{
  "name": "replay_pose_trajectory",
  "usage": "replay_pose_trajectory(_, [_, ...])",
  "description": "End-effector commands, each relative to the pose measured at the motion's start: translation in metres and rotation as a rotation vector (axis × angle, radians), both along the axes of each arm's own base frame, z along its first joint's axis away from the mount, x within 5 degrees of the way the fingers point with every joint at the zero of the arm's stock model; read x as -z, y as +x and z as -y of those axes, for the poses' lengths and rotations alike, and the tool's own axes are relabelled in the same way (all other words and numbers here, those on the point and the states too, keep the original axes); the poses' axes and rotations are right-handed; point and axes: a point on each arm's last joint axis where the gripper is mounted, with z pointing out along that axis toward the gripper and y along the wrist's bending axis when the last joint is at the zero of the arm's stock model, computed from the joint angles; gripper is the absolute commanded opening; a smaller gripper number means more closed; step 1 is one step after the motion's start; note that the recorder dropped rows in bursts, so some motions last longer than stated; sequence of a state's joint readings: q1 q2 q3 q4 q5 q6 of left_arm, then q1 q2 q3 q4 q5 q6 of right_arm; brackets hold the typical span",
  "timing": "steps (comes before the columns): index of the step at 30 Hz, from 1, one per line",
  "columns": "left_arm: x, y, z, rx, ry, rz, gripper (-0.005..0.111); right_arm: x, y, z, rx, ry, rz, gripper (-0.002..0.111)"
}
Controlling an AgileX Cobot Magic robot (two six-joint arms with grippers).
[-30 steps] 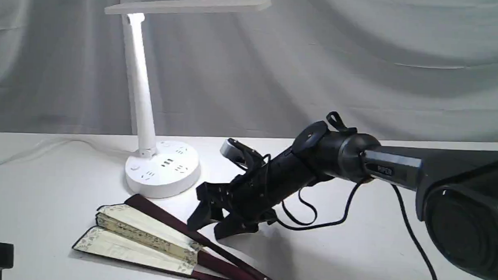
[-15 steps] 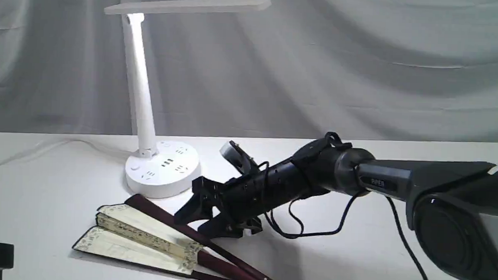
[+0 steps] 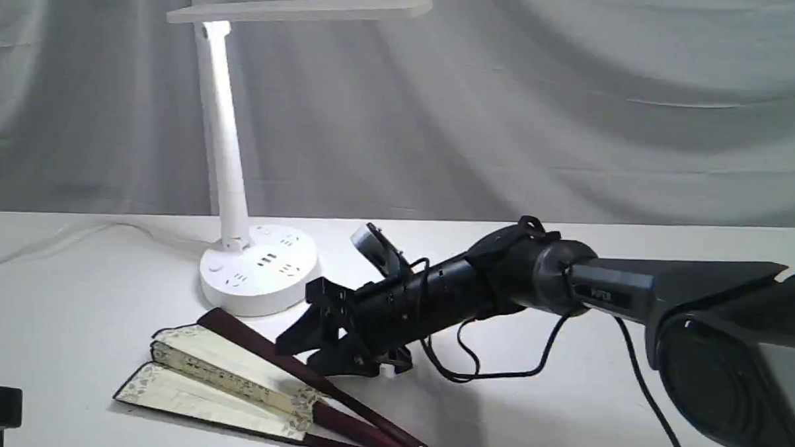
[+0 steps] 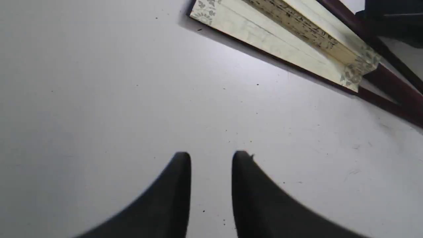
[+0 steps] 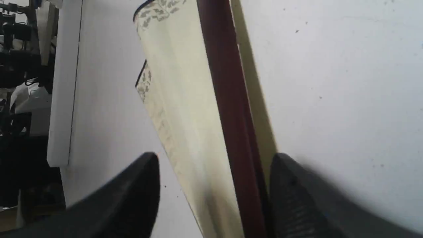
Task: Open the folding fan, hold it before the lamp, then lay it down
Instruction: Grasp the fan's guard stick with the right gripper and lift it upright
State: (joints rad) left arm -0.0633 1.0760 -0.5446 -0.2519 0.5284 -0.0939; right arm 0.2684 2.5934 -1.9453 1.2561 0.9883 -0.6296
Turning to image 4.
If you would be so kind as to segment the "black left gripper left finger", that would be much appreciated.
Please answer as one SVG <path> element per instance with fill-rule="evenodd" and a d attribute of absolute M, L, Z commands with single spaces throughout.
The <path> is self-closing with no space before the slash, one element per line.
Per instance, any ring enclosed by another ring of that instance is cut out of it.
<path fill-rule="evenodd" d="M 184 238 L 189 223 L 191 158 L 174 154 L 151 186 L 128 207 L 80 238 Z"/>

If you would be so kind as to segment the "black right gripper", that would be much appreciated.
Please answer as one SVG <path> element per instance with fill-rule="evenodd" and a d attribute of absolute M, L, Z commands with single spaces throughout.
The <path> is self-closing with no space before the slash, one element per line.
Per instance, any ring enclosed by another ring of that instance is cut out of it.
<path fill-rule="evenodd" d="M 377 35 L 414 47 L 423 47 L 423 2 L 421 0 L 366 0 L 355 15 Z"/>

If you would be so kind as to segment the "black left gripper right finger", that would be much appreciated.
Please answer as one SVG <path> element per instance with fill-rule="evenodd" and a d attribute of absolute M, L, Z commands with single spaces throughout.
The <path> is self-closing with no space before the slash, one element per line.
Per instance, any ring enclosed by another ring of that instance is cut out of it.
<path fill-rule="evenodd" d="M 239 238 L 362 237 L 289 196 L 246 151 L 232 159 L 232 206 Z"/>

